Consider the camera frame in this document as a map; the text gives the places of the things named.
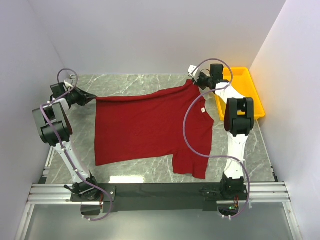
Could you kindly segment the red t shirt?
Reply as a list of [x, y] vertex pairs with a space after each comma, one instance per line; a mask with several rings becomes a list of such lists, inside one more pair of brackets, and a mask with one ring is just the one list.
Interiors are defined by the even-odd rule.
[[95, 164], [171, 155], [176, 174], [204, 179], [214, 120], [191, 80], [140, 96], [96, 99]]

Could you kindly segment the yellow plastic tray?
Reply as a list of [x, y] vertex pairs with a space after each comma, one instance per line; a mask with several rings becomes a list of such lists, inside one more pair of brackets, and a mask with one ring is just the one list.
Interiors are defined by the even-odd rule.
[[[233, 73], [232, 86], [236, 91], [245, 97], [251, 97], [254, 101], [254, 119], [258, 120], [266, 116], [262, 102], [250, 75], [248, 68], [246, 67], [231, 67]], [[231, 73], [227, 67], [223, 69], [224, 79], [230, 81]], [[217, 95], [214, 95], [219, 118], [221, 121], [224, 120], [226, 103]]]

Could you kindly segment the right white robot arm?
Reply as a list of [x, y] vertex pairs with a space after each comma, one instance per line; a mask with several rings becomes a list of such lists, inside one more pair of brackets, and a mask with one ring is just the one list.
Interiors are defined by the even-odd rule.
[[211, 64], [209, 75], [190, 65], [188, 75], [202, 90], [214, 90], [225, 104], [224, 129], [228, 136], [227, 161], [220, 181], [219, 193], [226, 200], [245, 194], [244, 155], [246, 142], [254, 127], [254, 100], [245, 97], [232, 86], [231, 80], [224, 79], [224, 66]]

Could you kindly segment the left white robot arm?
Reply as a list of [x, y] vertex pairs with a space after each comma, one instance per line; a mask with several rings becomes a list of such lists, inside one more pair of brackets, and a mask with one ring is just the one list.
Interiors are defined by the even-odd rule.
[[64, 187], [80, 200], [95, 201], [101, 191], [95, 177], [75, 151], [73, 130], [66, 111], [74, 104], [83, 107], [97, 96], [67, 82], [51, 85], [50, 88], [52, 95], [49, 102], [32, 111], [38, 134], [61, 156], [71, 174], [72, 187]]

